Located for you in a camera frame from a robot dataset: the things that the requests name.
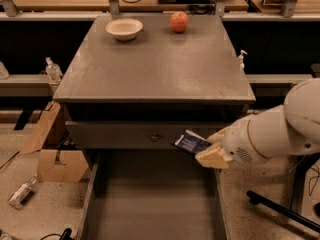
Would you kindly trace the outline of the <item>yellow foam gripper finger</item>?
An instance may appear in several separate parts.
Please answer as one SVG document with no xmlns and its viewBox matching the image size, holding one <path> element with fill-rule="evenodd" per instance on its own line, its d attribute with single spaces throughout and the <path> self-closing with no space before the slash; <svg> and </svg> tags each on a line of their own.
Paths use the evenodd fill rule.
<svg viewBox="0 0 320 240">
<path fill-rule="evenodd" d="M 221 143 L 211 145 L 195 156 L 202 167 L 214 169 L 228 169 L 232 158 L 227 155 Z"/>
<path fill-rule="evenodd" d="M 223 129 L 219 130 L 218 132 L 215 132 L 214 134 L 210 135 L 207 138 L 207 141 L 211 144 L 214 144 L 216 142 L 221 141 L 227 130 L 228 130 L 228 127 L 225 127 Z"/>
</svg>

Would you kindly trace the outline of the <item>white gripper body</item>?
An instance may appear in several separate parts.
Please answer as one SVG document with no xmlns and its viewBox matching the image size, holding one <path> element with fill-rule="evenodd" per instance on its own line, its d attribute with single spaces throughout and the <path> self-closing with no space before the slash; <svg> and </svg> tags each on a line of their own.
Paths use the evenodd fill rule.
<svg viewBox="0 0 320 240">
<path fill-rule="evenodd" d="M 225 132 L 222 147 L 242 165 L 256 165 L 290 152 L 289 128 L 284 106 L 235 121 Z"/>
</svg>

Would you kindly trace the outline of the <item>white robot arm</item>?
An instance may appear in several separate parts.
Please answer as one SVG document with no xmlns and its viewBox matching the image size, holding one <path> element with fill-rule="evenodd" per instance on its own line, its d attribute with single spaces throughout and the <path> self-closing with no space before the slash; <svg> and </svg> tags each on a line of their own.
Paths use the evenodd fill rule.
<svg viewBox="0 0 320 240">
<path fill-rule="evenodd" d="M 273 157 L 320 152 L 320 79 L 295 85 L 282 105 L 235 121 L 208 138 L 196 160 L 206 168 L 262 164 Z"/>
</svg>

